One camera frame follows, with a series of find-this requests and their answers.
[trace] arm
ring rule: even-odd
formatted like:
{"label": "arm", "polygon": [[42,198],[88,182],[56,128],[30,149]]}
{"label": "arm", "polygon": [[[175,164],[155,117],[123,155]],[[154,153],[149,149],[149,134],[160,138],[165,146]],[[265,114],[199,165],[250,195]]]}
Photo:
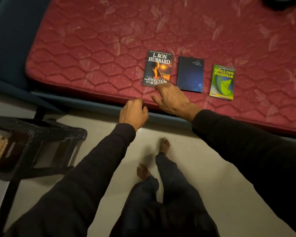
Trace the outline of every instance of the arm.
{"label": "arm", "polygon": [[[182,92],[174,86],[158,89],[162,100],[152,98],[160,108],[191,122],[193,132],[223,159],[233,163],[275,214],[296,231],[296,144],[229,117],[201,110],[187,98],[180,97]],[[170,100],[175,96],[177,99],[172,103]]]}
{"label": "arm", "polygon": [[87,236],[114,171],[147,119],[142,100],[128,102],[111,134],[21,216],[6,236]]}

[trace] mattress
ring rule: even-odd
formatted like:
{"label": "mattress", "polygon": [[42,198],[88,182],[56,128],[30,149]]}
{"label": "mattress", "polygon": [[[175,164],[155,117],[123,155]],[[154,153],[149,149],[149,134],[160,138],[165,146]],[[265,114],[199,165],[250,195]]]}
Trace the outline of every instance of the mattress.
{"label": "mattress", "polygon": [[[274,12],[260,0],[52,0],[26,74],[53,92],[124,104],[143,98],[148,50],[205,59],[204,109],[296,133],[296,7]],[[209,97],[214,64],[236,69],[234,100]]]}

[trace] book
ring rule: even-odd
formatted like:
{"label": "book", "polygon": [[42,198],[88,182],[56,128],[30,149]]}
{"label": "book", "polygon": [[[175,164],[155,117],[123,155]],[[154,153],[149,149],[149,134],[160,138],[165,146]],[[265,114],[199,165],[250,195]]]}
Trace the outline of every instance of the book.
{"label": "book", "polygon": [[155,87],[170,80],[173,55],[158,51],[148,51],[143,86]]}
{"label": "book", "polygon": [[204,59],[179,57],[176,85],[183,91],[203,91]]}
{"label": "book", "polygon": [[214,65],[210,96],[233,100],[235,69]]}

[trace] bare foot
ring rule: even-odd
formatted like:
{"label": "bare foot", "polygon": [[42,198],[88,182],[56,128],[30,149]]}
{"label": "bare foot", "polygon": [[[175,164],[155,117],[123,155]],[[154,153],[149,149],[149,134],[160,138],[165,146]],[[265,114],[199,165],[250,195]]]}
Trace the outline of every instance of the bare foot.
{"label": "bare foot", "polygon": [[139,166],[137,167],[137,176],[142,180],[145,180],[147,179],[147,177],[152,176],[152,174],[150,174],[146,166],[140,163]]}
{"label": "bare foot", "polygon": [[164,155],[167,155],[170,146],[170,142],[165,137],[162,138],[159,153],[163,152]]}

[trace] black sleeve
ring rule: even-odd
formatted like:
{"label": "black sleeve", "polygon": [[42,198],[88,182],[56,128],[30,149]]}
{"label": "black sleeve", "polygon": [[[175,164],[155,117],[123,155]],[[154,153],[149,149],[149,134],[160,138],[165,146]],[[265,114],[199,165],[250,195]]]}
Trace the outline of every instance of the black sleeve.
{"label": "black sleeve", "polygon": [[195,116],[192,128],[296,231],[296,144],[209,110]]}
{"label": "black sleeve", "polygon": [[135,136],[131,125],[117,124],[5,236],[87,236],[100,200]]}

